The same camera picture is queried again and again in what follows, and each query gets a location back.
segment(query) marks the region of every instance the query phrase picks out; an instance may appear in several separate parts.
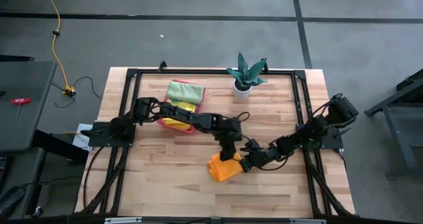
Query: green towel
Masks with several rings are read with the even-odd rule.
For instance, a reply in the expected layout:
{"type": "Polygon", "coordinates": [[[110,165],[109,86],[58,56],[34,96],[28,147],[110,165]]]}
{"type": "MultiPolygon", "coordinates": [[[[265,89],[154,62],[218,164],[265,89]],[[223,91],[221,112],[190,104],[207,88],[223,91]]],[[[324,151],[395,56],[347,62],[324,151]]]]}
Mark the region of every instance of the green towel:
{"type": "Polygon", "coordinates": [[[203,99],[203,93],[204,86],[171,81],[166,96],[199,105],[203,99]]]}

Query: screwdriver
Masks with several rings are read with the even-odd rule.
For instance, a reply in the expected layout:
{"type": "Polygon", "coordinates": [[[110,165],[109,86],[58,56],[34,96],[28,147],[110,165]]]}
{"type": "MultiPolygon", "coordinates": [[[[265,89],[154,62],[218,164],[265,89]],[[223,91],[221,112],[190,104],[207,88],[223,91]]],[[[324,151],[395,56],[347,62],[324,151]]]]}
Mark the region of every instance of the screwdriver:
{"type": "Polygon", "coordinates": [[[31,98],[16,98],[16,99],[13,99],[11,102],[12,102],[13,104],[19,105],[19,108],[18,108],[18,113],[16,113],[16,118],[15,118],[15,123],[16,123],[16,122],[18,121],[19,112],[20,112],[20,107],[21,107],[23,104],[30,103],[30,102],[31,102],[31,98]]]}

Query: orange cloth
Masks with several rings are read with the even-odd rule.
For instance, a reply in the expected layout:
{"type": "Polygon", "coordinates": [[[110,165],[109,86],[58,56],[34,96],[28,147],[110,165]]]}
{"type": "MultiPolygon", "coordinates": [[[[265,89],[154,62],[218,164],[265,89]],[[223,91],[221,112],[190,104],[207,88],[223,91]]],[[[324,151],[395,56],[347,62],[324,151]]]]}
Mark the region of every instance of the orange cloth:
{"type": "MultiPolygon", "coordinates": [[[[233,158],[238,161],[241,160],[238,152],[234,154],[233,158]]],[[[213,179],[217,182],[222,182],[243,171],[241,165],[235,160],[221,161],[219,153],[212,156],[207,166],[213,179]]]]}

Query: concrete floor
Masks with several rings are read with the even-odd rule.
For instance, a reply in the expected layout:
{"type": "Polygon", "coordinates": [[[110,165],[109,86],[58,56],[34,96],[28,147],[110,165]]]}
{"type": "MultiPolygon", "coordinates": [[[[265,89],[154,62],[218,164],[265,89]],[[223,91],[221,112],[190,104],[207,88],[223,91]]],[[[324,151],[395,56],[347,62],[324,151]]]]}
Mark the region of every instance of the concrete floor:
{"type": "MultiPolygon", "coordinates": [[[[423,18],[423,0],[299,0],[304,17],[423,18]]],[[[139,15],[225,15],[294,17],[293,0],[55,0],[61,13],[139,15]]],[[[0,1],[2,11],[52,13],[48,0],[0,1]]],[[[268,58],[272,68],[304,68],[296,22],[193,20],[62,21],[57,53],[70,81],[88,75],[102,93],[111,66],[227,67],[238,52],[247,59],[268,58]]],[[[50,51],[54,19],[0,18],[0,54],[53,61],[50,51]]],[[[423,24],[305,23],[313,68],[323,69],[329,94],[344,93],[361,112],[344,135],[352,197],[362,217],[423,222],[423,180],[388,181],[385,173],[404,166],[382,114],[363,111],[390,94],[406,76],[422,68],[423,24]]],[[[55,82],[63,84],[59,70],[55,82]]],[[[39,128],[52,133],[75,131],[92,123],[100,100],[83,81],[77,102],[54,88],[48,95],[39,128]]],[[[49,157],[52,166],[75,175],[83,167],[49,157]]],[[[55,171],[46,171],[46,177],[55,171]]],[[[45,215],[70,213],[75,181],[50,187],[45,215]]]]}

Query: wooden table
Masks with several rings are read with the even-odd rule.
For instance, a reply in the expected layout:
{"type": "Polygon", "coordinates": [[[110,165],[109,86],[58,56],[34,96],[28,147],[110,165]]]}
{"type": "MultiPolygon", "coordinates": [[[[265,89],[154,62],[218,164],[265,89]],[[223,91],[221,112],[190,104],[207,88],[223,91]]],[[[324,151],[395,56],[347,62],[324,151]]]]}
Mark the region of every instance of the wooden table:
{"type": "MultiPolygon", "coordinates": [[[[126,69],[110,68],[99,121],[108,122],[118,115],[126,69]]],[[[306,70],[306,75],[311,104],[316,109],[328,100],[323,71],[306,70]]],[[[243,134],[255,138],[261,146],[266,147],[273,139],[293,133],[297,118],[291,79],[283,75],[263,75],[262,78],[267,83],[254,87],[247,103],[238,101],[232,95],[233,78],[229,75],[142,75],[139,96],[156,96],[163,100],[172,79],[204,85],[206,93],[200,112],[236,116],[249,111],[250,118],[242,123],[243,134]]],[[[237,148],[245,142],[237,142],[237,148]]],[[[197,131],[186,135],[162,128],[156,123],[138,126],[126,165],[119,215],[312,217],[300,150],[279,170],[253,168],[225,182],[214,182],[206,164],[220,149],[210,134],[197,131]]],[[[88,202],[104,183],[110,150],[103,149],[94,161],[87,181],[88,202]]],[[[90,153],[87,166],[93,154],[90,153]]],[[[344,163],[339,154],[322,150],[322,160],[328,186],[344,207],[354,212],[344,163]]],[[[273,162],[268,167],[278,165],[273,162]]],[[[82,187],[75,211],[83,208],[82,187]]],[[[318,188],[317,196],[323,211],[318,188]]],[[[113,192],[109,195],[109,206],[112,197],[113,192]]]]}

